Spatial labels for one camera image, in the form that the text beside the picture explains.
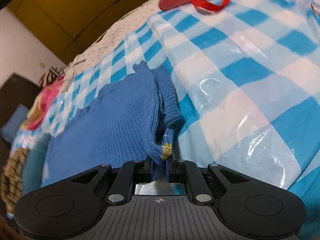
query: blue sweater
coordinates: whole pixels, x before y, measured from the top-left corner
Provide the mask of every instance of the blue sweater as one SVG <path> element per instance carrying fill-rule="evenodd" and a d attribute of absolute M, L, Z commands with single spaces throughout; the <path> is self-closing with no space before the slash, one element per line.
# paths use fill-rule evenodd
<path fill-rule="evenodd" d="M 150 155 L 154 176 L 164 171 L 171 154 L 173 125 L 182 119 L 171 77 L 163 65 L 146 62 L 135 73 L 106 84 L 97 98 L 78 110 L 47 151 L 49 177 L 44 184 L 67 178 L 101 163 L 121 167 Z"/>

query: red bag handle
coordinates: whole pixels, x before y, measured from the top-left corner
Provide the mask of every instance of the red bag handle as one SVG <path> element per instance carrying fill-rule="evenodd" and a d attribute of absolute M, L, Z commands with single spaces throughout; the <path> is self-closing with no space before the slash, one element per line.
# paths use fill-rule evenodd
<path fill-rule="evenodd" d="M 230 2 L 230 0 L 222 0 L 221 4 L 213 4 L 210 3 L 206 0 L 191 0 L 192 4 L 195 7 L 201 7 L 203 9 L 209 10 L 209 11 L 213 11 L 213 12 L 219 12 L 221 11 L 226 5 L 228 5 L 228 3 Z"/>

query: blue and white checkered plastic sheet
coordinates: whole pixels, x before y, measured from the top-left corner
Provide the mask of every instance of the blue and white checkered plastic sheet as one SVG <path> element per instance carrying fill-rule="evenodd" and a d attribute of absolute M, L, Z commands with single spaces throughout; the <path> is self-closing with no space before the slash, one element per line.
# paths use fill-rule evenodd
<path fill-rule="evenodd" d="M 217 14 L 186 5 L 152 15 L 77 75 L 32 135 L 63 132 L 77 109 L 133 73 L 134 63 L 164 64 L 186 121 L 176 157 L 199 167 L 217 162 L 285 189 L 298 179 L 292 191 L 309 196 L 320 172 L 320 19 L 310 1 L 232 0 Z M 48 176 L 45 164 L 44 184 Z M 319 206 L 317 192 L 305 203 Z"/>

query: circular cap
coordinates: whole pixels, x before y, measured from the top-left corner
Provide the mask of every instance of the circular cap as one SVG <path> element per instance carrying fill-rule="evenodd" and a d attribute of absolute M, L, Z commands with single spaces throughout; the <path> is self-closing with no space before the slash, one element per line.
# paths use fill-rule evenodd
<path fill-rule="evenodd" d="M 283 208 L 279 199 L 269 195 L 256 195 L 248 198 L 245 206 L 253 214 L 266 217 L 278 214 Z"/>
<path fill-rule="evenodd" d="M 119 202 L 123 200 L 123 196 L 120 194 L 112 194 L 108 197 L 108 199 L 112 202 Z"/>
<path fill-rule="evenodd" d="M 58 217 L 67 214 L 73 209 L 74 202 L 66 196 L 49 196 L 40 200 L 37 204 L 38 211 L 48 217 Z"/>
<path fill-rule="evenodd" d="M 200 202 L 208 202 L 211 200 L 211 197 L 207 194 L 199 194 L 196 196 L 196 200 Z"/>

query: gray gripper base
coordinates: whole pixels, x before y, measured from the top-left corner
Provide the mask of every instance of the gray gripper base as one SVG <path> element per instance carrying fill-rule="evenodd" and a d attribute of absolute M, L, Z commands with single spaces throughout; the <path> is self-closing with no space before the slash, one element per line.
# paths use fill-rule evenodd
<path fill-rule="evenodd" d="M 141 196 L 108 207 L 101 220 L 72 240 L 249 240 L 220 222 L 212 208 L 197 206 L 187 196 Z M 289 236 L 286 240 L 298 240 Z"/>

